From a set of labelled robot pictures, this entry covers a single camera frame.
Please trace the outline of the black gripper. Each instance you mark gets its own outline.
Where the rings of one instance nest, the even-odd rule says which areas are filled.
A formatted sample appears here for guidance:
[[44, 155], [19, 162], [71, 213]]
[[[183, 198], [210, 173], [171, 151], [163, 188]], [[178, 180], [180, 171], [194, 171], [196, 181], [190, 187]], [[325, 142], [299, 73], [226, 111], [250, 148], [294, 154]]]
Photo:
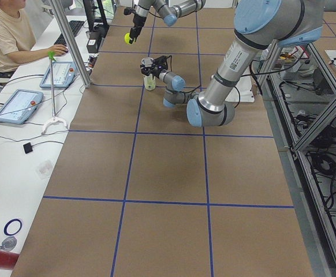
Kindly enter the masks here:
[[145, 25], [145, 17], [135, 13], [133, 16], [133, 24], [134, 26], [129, 32], [129, 43], [136, 42], [137, 38], [140, 36], [141, 29]]
[[156, 65], [153, 63], [152, 66], [149, 68], [145, 67], [144, 65], [140, 65], [141, 73], [145, 76], [153, 75], [156, 78], [159, 78], [160, 73], [163, 69], [157, 68]]

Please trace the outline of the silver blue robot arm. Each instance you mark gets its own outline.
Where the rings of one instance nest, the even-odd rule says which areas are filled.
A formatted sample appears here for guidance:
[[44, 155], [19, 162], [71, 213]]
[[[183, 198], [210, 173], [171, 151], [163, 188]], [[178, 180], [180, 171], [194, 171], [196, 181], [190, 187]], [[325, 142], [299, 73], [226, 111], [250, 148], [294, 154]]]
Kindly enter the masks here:
[[124, 9], [124, 15], [134, 14], [134, 26], [130, 29], [129, 33], [125, 35], [125, 42], [127, 44], [133, 44], [137, 40], [145, 25], [151, 7], [155, 9], [163, 22], [170, 27], [174, 25], [179, 18], [198, 12], [204, 8], [205, 4], [205, 0], [185, 1], [173, 6], [169, 6], [166, 1], [161, 0], [138, 1], [137, 5]]
[[226, 98], [256, 54], [273, 40], [280, 47], [318, 40], [324, 6], [324, 1], [241, 1], [234, 15], [234, 41], [207, 89], [190, 95], [171, 85], [165, 91], [163, 104], [185, 104], [187, 119], [195, 127], [228, 124], [235, 108]]

